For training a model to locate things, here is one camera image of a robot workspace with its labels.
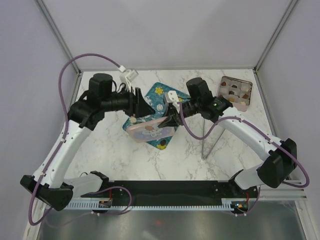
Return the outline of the metal tongs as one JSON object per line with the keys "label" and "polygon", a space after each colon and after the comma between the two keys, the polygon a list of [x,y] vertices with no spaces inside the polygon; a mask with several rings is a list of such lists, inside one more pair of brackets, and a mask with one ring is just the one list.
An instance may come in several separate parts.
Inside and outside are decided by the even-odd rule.
{"label": "metal tongs", "polygon": [[[205,136],[205,134],[210,130],[212,126],[212,122],[208,121],[206,119],[202,122],[202,134]],[[211,154],[212,150],[222,137],[223,133],[225,132],[225,129],[216,126],[211,132],[210,135],[201,141],[201,159],[206,160],[208,156]]]}

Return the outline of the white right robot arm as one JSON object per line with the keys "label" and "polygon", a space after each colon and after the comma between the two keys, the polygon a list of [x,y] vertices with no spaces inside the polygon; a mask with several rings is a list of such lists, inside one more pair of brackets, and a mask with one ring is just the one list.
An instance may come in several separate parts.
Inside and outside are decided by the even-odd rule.
{"label": "white right robot arm", "polygon": [[257,185],[277,188],[297,167],[297,144],[290,138],[282,140],[247,120],[233,104],[222,96],[213,96],[207,82],[200,77],[186,83],[189,98],[181,102],[178,94],[166,92],[165,120],[160,127],[189,127],[186,118],[200,114],[205,120],[234,134],[247,144],[262,160],[262,164],[237,172],[228,185],[233,197],[241,197],[247,189]]}

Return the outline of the metal tin lid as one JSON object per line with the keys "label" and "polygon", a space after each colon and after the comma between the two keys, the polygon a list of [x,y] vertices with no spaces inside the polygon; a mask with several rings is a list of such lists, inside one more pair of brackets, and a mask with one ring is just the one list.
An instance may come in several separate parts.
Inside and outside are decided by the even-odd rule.
{"label": "metal tin lid", "polygon": [[126,128],[128,135],[137,143],[150,142],[171,137],[175,134],[175,128],[172,126],[159,127],[166,118],[161,117],[150,121],[131,125]]}

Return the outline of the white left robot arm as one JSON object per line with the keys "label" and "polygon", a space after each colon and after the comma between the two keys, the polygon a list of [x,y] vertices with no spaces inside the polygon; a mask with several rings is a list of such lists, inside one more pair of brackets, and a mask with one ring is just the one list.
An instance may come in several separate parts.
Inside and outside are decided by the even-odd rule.
{"label": "white left robot arm", "polygon": [[71,179],[66,179],[65,175],[78,149],[107,112],[124,111],[127,116],[136,118],[155,113],[144,100],[141,89],[131,85],[137,76],[131,69],[121,73],[120,80],[125,88],[117,92],[112,90],[111,75],[93,75],[88,90],[70,107],[64,129],[49,156],[32,175],[24,175],[20,181],[34,198],[61,211],[73,198],[90,193],[105,197],[109,193],[109,178],[98,171]]}

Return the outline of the pink chocolate tin box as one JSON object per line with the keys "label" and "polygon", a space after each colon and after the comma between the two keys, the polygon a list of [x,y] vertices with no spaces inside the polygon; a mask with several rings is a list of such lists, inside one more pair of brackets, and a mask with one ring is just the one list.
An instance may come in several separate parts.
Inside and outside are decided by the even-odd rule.
{"label": "pink chocolate tin box", "polygon": [[[241,90],[242,86],[250,85],[251,90],[249,92],[245,92]],[[229,101],[230,98],[235,99],[235,102],[231,102],[234,107],[237,108],[240,112],[246,112],[251,104],[251,96],[252,96],[252,90],[253,90],[253,83],[251,81],[242,80],[230,76],[223,76],[221,78],[221,81],[219,83],[219,87],[217,90],[217,96],[224,95],[225,99]],[[230,95],[229,92],[234,91],[235,95]]]}

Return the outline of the teal floral tray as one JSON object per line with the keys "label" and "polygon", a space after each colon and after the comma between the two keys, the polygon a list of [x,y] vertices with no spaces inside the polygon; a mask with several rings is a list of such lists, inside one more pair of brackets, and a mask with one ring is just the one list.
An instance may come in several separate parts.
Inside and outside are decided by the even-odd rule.
{"label": "teal floral tray", "polygon": [[[180,102],[184,102],[190,97],[188,94],[184,92],[176,90],[175,88],[165,85],[163,83],[157,82],[149,89],[147,94],[144,96],[145,101],[155,110],[155,114],[147,115],[145,117],[138,117],[138,118],[129,117],[125,121],[125,123],[122,125],[122,129],[126,132],[127,127],[130,127],[132,125],[163,118],[163,115],[165,114],[165,110],[166,110],[166,105],[164,103],[164,94],[168,91],[176,91]],[[173,136],[169,136],[169,137],[161,138],[159,140],[148,141],[145,143],[157,148],[158,150],[164,150],[170,143],[172,137]],[[160,145],[160,142],[162,140],[166,140],[165,146]]]}

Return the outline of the dark round chocolate piece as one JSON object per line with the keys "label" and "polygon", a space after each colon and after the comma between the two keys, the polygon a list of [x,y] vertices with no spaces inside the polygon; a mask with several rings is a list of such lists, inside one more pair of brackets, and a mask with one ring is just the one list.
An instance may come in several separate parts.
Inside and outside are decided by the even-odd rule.
{"label": "dark round chocolate piece", "polygon": [[167,141],[165,139],[163,139],[161,142],[160,142],[160,145],[161,146],[165,146],[167,144]]}

